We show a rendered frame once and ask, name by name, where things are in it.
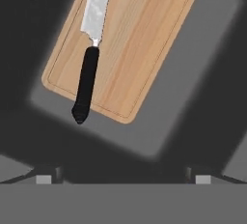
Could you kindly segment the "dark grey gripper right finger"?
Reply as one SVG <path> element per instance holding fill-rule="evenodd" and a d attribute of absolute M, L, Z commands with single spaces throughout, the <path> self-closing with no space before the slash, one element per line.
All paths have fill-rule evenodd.
<path fill-rule="evenodd" d="M 192 184 L 246 184 L 244 181 L 215 173 L 210 169 L 192 166 L 188 166 L 185 169 L 185 181 Z"/>

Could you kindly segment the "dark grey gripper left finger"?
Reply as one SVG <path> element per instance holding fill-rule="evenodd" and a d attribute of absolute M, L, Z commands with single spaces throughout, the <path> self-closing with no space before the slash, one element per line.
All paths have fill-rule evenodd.
<path fill-rule="evenodd" d="M 11 183 L 33 183 L 33 184 L 58 184 L 64 181 L 63 169 L 60 166 L 37 166 L 30 172 L 0 182 L 0 184 Z"/>

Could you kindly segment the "wooden cutting board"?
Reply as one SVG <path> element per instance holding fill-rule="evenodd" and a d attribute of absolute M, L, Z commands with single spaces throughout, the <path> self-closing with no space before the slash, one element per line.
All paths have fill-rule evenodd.
<path fill-rule="evenodd" d="M 80 31 L 87 0 L 74 0 L 41 82 L 75 99 L 80 67 L 92 43 Z M 91 108 L 131 123 L 160 70 L 194 0 L 109 0 Z"/>

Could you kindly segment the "black-handled kitchen knife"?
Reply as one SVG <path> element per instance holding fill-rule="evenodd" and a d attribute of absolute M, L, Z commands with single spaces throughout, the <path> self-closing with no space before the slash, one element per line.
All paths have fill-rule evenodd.
<path fill-rule="evenodd" d="M 96 79 L 99 44 L 109 0 L 87 0 L 80 31 L 92 41 L 85 53 L 80 72 L 75 103 L 71 109 L 74 120 L 83 124 L 88 118 Z"/>

